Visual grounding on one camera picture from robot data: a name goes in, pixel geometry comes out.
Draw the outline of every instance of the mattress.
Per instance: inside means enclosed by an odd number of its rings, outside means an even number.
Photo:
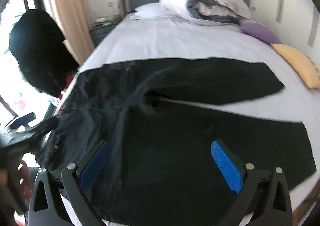
[[[302,121],[308,132],[317,171],[290,191],[292,210],[295,210],[320,176],[320,91],[308,89],[298,74],[272,47],[242,33],[236,25],[200,26],[178,17],[132,20],[129,14],[81,66],[61,104],[72,91],[81,72],[99,68],[106,63],[168,57],[224,57],[264,62],[285,85],[279,93],[257,100],[222,106],[191,102],[186,104],[258,118]]]

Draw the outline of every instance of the blue pad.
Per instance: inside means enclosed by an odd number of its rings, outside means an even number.
[[[105,141],[80,174],[79,189],[82,192],[92,188],[102,168],[110,160],[110,156],[111,145]]]
[[[211,144],[211,156],[220,169],[230,190],[236,191],[238,194],[243,185],[241,173],[217,141],[214,141]]]

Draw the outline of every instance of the white bed sheet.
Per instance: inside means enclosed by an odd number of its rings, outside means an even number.
[[[264,62],[284,83],[285,88],[279,93],[262,99],[223,106],[192,104],[252,117],[304,123],[317,171],[290,191],[292,209],[295,210],[320,176],[320,90],[308,89],[291,66],[270,46],[241,33],[237,26],[199,26],[178,17],[132,20],[127,15],[81,66],[61,103],[72,91],[81,72],[106,63],[167,57],[224,57]]]

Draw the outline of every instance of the curtain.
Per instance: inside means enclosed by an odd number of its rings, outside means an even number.
[[[44,0],[44,5],[65,34],[70,53],[82,65],[94,49],[87,0]]]

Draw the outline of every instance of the purple pillow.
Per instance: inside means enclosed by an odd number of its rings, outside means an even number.
[[[282,44],[278,37],[276,37],[272,31],[265,25],[254,22],[248,19],[242,19],[240,21],[240,30],[251,35],[264,43],[272,44],[279,43]]]

